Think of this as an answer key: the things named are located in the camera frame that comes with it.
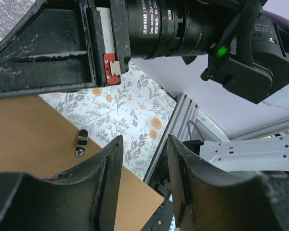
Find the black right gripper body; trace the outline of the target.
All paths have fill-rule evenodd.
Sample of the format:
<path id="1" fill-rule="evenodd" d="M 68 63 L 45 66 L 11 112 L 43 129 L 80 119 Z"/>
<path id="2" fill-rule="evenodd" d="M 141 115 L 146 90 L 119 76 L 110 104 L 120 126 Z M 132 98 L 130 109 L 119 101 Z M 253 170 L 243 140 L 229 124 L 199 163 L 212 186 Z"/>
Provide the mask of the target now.
<path id="1" fill-rule="evenodd" d="M 90 0 L 106 10 L 116 45 L 128 59 L 182 57 L 186 64 L 214 51 L 241 12 L 242 0 Z"/>

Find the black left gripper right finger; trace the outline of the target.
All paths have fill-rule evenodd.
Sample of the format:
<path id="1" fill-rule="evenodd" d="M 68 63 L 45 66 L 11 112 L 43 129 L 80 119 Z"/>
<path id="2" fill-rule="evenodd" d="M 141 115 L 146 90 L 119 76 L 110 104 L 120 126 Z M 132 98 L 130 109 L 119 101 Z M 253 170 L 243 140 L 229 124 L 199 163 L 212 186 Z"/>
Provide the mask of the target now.
<path id="1" fill-rule="evenodd" d="M 289 231 L 289 175 L 244 179 L 168 136 L 176 227 L 182 231 Z"/>

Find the brown cardboard backing board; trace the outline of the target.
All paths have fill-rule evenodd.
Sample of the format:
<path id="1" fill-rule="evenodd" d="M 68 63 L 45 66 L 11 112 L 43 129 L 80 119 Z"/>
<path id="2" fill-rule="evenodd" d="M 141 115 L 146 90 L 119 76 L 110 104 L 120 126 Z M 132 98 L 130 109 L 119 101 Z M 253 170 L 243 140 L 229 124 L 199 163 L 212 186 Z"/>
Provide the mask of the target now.
<path id="1" fill-rule="evenodd" d="M 78 131 L 39 96 L 0 99 L 0 171 L 51 178 L 79 164 Z M 125 167 L 117 197 L 117 231 L 141 230 L 163 201 Z"/>

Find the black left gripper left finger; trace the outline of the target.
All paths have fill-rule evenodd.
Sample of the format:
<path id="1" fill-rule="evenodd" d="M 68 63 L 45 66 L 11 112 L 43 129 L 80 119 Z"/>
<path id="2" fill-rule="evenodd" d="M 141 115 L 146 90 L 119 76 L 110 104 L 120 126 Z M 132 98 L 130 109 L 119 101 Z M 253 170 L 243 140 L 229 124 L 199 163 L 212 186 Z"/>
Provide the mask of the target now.
<path id="1" fill-rule="evenodd" d="M 50 179 L 0 172 L 0 231 L 112 231 L 123 137 Z"/>

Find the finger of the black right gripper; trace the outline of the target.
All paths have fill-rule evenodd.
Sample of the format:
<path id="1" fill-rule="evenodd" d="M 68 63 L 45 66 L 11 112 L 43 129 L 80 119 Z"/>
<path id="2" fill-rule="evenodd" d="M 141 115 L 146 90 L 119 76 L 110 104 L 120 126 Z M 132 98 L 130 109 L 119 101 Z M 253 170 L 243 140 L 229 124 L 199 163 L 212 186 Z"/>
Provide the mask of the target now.
<path id="1" fill-rule="evenodd" d="M 0 42 L 0 98 L 104 85 L 100 13 L 91 0 L 38 0 Z"/>

